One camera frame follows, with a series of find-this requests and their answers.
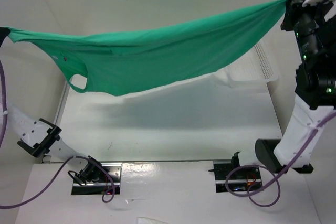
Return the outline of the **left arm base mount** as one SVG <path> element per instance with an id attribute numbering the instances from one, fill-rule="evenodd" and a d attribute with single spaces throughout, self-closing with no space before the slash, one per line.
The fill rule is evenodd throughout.
<path id="1" fill-rule="evenodd" d="M 91 170 L 84 168 L 78 173 L 72 170 L 68 171 L 68 175 L 73 180 L 72 195 L 102 195 L 111 187 L 111 182 L 102 171 L 98 168 L 93 168 L 93 165 L 87 165 Z M 119 195 L 122 164 L 102 163 L 102 168 L 111 176 L 114 182 L 115 195 Z"/>

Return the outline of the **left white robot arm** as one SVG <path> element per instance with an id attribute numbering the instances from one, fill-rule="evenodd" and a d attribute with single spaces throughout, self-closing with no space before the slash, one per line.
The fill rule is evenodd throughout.
<path id="1" fill-rule="evenodd" d="M 6 127 L 9 125 L 19 136 L 17 144 L 33 157 L 51 155 L 61 161 L 69 161 L 73 167 L 78 167 L 82 161 L 87 161 L 85 167 L 78 173 L 70 171 L 68 174 L 79 185 L 98 182 L 104 176 L 101 163 L 90 156 L 85 156 L 69 147 L 61 138 L 61 128 L 42 118 L 31 119 L 20 109 L 7 101 L 4 69 L 1 67 L 1 140 L 4 138 Z"/>

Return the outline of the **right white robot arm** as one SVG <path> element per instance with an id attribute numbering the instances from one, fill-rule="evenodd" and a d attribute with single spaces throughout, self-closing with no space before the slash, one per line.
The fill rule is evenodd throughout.
<path id="1" fill-rule="evenodd" d="M 310 174 L 311 153 L 335 112 L 335 17 L 325 19 L 335 0 L 287 0 L 281 30 L 295 34 L 301 64 L 296 69 L 295 105 L 280 140 L 258 139 L 252 152 L 237 152 L 230 173 L 242 178 L 248 165 L 279 173 L 286 167 Z"/>

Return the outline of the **green tank top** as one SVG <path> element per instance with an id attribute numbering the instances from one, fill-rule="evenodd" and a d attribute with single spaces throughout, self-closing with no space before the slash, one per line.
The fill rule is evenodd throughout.
<path id="1" fill-rule="evenodd" d="M 113 96 L 142 92 L 213 73 L 249 51 L 278 22 L 286 0 L 274 0 L 176 25 L 72 36 L 11 27 L 12 42 L 44 51 L 79 93 Z"/>

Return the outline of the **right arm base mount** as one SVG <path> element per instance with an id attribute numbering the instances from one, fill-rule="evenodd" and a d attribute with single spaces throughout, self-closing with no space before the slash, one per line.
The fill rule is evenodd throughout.
<path id="1" fill-rule="evenodd" d="M 214 174 L 217 193 L 226 193 L 225 181 L 229 173 L 234 169 L 231 163 L 214 163 L 209 170 Z M 258 168 L 243 168 L 234 172 L 228 179 L 228 188 L 233 192 L 256 191 L 262 186 L 261 174 Z"/>

